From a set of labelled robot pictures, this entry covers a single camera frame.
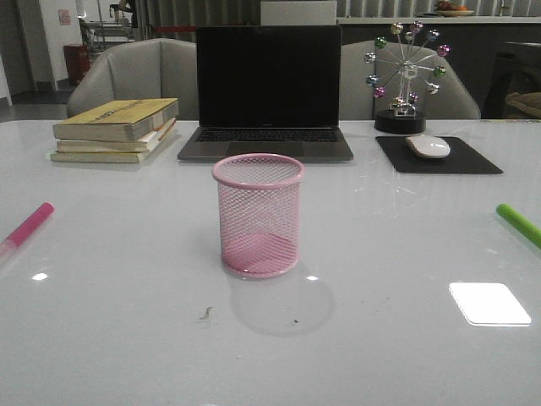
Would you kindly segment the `pink highlighter pen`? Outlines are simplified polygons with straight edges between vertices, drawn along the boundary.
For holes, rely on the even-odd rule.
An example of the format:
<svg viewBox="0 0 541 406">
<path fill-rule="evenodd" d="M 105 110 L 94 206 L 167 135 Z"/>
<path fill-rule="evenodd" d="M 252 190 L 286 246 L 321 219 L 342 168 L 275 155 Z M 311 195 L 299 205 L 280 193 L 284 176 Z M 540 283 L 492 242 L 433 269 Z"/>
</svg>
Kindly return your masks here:
<svg viewBox="0 0 541 406">
<path fill-rule="evenodd" d="M 7 238 L 5 238 L 1 242 L 1 264 L 5 263 L 54 211 L 55 208 L 52 203 L 42 203 Z"/>
</svg>

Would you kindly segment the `green highlighter pen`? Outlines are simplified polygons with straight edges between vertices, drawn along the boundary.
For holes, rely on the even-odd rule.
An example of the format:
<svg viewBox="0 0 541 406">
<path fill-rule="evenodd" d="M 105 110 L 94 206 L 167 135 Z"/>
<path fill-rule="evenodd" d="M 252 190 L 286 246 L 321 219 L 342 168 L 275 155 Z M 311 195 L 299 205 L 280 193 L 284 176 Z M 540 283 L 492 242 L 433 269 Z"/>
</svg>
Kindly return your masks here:
<svg viewBox="0 0 541 406">
<path fill-rule="evenodd" d="M 497 214 L 506 220 L 516 231 L 530 241 L 537 248 L 540 248 L 540 228 L 530 222 L 519 211 L 506 203 L 497 205 Z"/>
</svg>

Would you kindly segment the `pink mesh pen holder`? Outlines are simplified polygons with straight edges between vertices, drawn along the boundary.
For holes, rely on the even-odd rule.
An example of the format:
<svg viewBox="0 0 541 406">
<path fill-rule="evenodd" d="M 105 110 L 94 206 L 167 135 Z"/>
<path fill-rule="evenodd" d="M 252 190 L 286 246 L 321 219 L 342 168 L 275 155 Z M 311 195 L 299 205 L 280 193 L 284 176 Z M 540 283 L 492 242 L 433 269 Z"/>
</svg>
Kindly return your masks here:
<svg viewBox="0 0 541 406">
<path fill-rule="evenodd" d="M 289 156 L 250 153 L 220 160 L 217 182 L 221 259 L 244 277 L 274 277 L 298 262 L 303 164 Z"/>
</svg>

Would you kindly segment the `grey laptop with black screen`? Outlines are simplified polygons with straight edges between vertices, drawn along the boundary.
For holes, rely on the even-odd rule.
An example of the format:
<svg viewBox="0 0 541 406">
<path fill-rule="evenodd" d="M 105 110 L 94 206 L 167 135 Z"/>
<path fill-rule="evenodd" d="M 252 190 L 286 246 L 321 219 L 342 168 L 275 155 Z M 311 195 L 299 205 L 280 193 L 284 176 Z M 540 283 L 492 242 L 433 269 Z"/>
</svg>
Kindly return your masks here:
<svg viewBox="0 0 541 406">
<path fill-rule="evenodd" d="M 178 159 L 352 160 L 339 128 L 341 45 L 337 25 L 197 29 L 199 126 Z"/>
</svg>

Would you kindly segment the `middle white book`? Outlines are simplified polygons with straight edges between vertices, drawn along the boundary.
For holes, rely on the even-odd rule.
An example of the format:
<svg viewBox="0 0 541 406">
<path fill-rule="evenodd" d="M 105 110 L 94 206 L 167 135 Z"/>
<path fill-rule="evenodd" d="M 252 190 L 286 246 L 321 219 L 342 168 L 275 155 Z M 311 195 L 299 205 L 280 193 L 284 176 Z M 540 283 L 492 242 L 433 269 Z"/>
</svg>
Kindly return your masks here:
<svg viewBox="0 0 541 406">
<path fill-rule="evenodd" d="M 93 141 L 58 140 L 57 149 L 61 152 L 147 152 L 154 150 L 172 131 L 177 120 L 171 118 L 159 129 L 134 141 Z"/>
</svg>

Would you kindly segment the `top yellow book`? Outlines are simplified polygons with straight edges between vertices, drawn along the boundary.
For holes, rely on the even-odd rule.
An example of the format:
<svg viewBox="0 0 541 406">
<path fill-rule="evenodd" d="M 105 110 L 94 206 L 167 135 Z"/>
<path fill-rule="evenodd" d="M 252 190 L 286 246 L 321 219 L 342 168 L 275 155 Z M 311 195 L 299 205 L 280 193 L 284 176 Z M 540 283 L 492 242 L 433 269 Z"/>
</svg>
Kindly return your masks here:
<svg viewBox="0 0 541 406">
<path fill-rule="evenodd" d="M 159 129 L 178 115 L 177 98 L 115 100 L 53 125 L 59 140 L 125 142 Z"/>
</svg>

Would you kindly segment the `white computer mouse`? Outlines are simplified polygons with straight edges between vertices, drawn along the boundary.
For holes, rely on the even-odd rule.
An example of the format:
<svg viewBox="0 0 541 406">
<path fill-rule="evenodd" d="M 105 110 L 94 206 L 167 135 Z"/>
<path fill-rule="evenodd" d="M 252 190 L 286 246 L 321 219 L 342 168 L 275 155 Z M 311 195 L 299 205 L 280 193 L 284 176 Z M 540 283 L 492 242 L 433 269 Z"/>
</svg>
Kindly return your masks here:
<svg viewBox="0 0 541 406">
<path fill-rule="evenodd" d="M 450 146 L 441 137 L 418 134 L 406 137 L 405 141 L 413 154 L 420 158 L 440 159 L 451 153 Z"/>
</svg>

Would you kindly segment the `ferris wheel desk ornament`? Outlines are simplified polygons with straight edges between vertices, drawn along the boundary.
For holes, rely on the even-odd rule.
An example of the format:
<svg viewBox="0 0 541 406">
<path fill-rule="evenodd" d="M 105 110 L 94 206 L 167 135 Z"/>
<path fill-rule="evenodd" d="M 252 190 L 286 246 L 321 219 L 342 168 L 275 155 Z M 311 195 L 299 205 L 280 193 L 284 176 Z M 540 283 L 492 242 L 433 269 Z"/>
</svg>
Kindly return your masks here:
<svg viewBox="0 0 541 406">
<path fill-rule="evenodd" d="M 439 39 L 437 29 L 424 28 L 424 23 L 415 20 L 405 24 L 391 25 L 390 33 L 397 42 L 390 42 L 384 36 L 374 39 L 374 50 L 366 52 L 366 64 L 384 68 L 382 74 L 373 73 L 366 77 L 365 84 L 371 89 L 373 98 L 380 100 L 390 96 L 388 108 L 375 114 L 374 127 L 390 134 L 419 134 L 425 130 L 426 119 L 420 110 L 420 93 L 415 85 L 424 85 L 428 94 L 439 92 L 437 79 L 447 73 L 443 60 L 451 47 L 442 44 L 434 50 L 425 46 Z"/>
</svg>

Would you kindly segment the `bottom pale yellow book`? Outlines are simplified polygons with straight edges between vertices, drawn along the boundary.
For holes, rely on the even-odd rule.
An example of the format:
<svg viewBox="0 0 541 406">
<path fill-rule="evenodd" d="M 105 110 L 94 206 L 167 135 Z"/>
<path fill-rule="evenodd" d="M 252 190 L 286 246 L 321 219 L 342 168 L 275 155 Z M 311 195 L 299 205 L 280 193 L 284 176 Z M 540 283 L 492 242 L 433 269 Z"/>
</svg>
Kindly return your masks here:
<svg viewBox="0 0 541 406">
<path fill-rule="evenodd" d="M 49 154 L 49 158 L 53 162 L 141 163 L 151 155 L 154 150 L 147 152 L 61 152 L 56 149 Z"/>
</svg>

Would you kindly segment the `black mouse pad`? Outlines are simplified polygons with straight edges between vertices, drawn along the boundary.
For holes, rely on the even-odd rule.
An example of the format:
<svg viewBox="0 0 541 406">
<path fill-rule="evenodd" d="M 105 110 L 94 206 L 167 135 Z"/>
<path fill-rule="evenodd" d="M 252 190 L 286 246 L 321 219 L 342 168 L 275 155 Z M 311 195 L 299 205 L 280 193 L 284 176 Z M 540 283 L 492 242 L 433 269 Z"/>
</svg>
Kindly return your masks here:
<svg viewBox="0 0 541 406">
<path fill-rule="evenodd" d="M 445 158 L 416 156 L 405 136 L 376 136 L 383 152 L 399 173 L 502 174 L 490 160 L 457 137 L 444 137 L 451 151 Z"/>
</svg>

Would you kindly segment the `red bin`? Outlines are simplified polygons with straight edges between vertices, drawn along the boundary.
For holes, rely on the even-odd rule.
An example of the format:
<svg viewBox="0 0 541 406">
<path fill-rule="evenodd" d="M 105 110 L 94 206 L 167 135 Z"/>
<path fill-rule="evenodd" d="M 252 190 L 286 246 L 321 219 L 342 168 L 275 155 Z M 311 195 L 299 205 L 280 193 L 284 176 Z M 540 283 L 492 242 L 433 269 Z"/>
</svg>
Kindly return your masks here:
<svg viewBox="0 0 541 406">
<path fill-rule="evenodd" d="M 70 44 L 63 47 L 63 54 L 71 85 L 78 85 L 90 70 L 88 47 L 84 44 Z"/>
</svg>

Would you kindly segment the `fruit bowl on counter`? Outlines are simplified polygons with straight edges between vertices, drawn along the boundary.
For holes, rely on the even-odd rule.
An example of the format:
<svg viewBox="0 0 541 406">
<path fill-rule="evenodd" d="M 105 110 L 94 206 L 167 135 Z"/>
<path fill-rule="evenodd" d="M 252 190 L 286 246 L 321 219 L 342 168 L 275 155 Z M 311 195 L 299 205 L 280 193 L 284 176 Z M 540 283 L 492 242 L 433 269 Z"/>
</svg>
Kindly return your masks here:
<svg viewBox="0 0 541 406">
<path fill-rule="evenodd" d="M 439 0 L 434 6 L 434 11 L 443 17 L 467 17 L 474 14 L 474 11 L 466 6 L 459 6 L 450 1 Z"/>
</svg>

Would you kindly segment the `dark side table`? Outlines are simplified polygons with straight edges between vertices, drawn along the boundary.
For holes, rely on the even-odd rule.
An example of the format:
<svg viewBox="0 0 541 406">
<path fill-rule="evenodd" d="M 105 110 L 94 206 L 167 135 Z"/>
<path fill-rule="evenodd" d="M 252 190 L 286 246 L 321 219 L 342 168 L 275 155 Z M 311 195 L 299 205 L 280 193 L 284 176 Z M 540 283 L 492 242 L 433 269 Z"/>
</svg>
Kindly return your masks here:
<svg viewBox="0 0 541 406">
<path fill-rule="evenodd" d="M 482 111 L 484 118 L 518 117 L 527 113 L 505 100 L 540 92 L 540 43 L 506 41 L 495 54 L 492 78 Z"/>
</svg>

